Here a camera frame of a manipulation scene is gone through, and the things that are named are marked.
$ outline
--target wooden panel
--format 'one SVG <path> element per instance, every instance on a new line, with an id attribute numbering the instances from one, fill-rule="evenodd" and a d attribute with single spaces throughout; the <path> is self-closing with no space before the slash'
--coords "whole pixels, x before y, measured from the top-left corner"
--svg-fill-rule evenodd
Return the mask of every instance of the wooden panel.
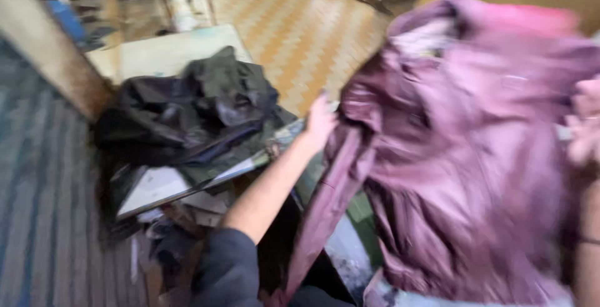
<path id="1" fill-rule="evenodd" d="M 0 0 L 0 32 L 88 119 L 111 97 L 102 77 L 40 0 Z"/>

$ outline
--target black garment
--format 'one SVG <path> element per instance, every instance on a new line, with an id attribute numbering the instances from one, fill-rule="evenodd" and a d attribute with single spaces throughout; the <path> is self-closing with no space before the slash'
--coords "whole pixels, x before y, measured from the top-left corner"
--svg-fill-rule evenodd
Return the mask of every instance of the black garment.
<path id="1" fill-rule="evenodd" d="M 261 130 L 277 90 L 225 47 L 181 77 L 126 80 L 95 126 L 95 143 L 133 165 L 207 164 Z"/>
<path id="2" fill-rule="evenodd" d="M 219 229 L 206 241 L 192 282 L 192 307 L 262 307 L 258 301 L 259 266 L 256 246 L 236 229 Z M 335 300 L 323 290 L 306 286 L 298 290 L 291 307 L 352 304 Z"/>

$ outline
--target black fabric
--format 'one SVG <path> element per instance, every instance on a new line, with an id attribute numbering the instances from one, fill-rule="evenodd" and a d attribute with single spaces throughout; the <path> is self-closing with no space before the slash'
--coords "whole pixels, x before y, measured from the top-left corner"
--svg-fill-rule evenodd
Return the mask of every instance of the black fabric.
<path id="1" fill-rule="evenodd" d="M 225 47 L 180 78 L 124 81 L 96 123 L 95 143 L 134 165 L 205 165 L 259 132 L 277 97 L 261 66 Z"/>
<path id="2" fill-rule="evenodd" d="M 218 229 L 207 239 L 192 281 L 192 307 L 262 307 L 258 300 L 259 266 L 254 243 L 236 229 Z M 289 306 L 349 307 L 322 289 L 298 290 Z"/>
<path id="3" fill-rule="evenodd" d="M 280 106 L 275 106 L 270 116 L 263 122 L 262 128 L 246 136 L 244 142 L 230 147 L 228 151 L 214 157 L 210 163 L 182 165 L 177 169 L 191 184 L 206 183 L 265 148 L 266 140 L 273 138 L 277 129 L 296 119 L 294 114 Z"/>

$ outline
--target hand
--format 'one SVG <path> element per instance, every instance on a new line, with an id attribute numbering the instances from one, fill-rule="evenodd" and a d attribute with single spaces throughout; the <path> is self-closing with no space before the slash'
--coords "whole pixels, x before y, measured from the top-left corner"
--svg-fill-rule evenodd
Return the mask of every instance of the hand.
<path id="1" fill-rule="evenodd" d="M 313 153 L 317 153 L 325 147 L 329 134 L 338 124 L 336 114 L 328 110 L 327 95 L 327 92 L 322 92 L 311 104 L 304 132 L 301 133 L 302 139 L 307 142 L 307 146 Z"/>
<path id="2" fill-rule="evenodd" d="M 572 135 L 567 152 L 572 163 L 584 166 L 600 162 L 600 79 L 581 81 L 576 87 L 578 95 L 572 100 L 578 116 L 566 117 Z"/>

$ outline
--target forearm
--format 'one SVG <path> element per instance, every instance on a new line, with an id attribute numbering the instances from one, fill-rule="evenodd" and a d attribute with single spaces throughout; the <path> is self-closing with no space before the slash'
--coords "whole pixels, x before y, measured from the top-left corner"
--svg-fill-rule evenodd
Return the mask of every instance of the forearm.
<path id="1" fill-rule="evenodd" d="M 596 181 L 582 199 L 581 235 L 600 240 L 600 182 Z M 581 242 L 577 250 L 577 306 L 600 303 L 600 245 Z"/>
<path id="2" fill-rule="evenodd" d="M 221 226 L 237 229 L 258 244 L 315 153 L 310 139 L 301 133 L 237 199 L 223 217 Z"/>

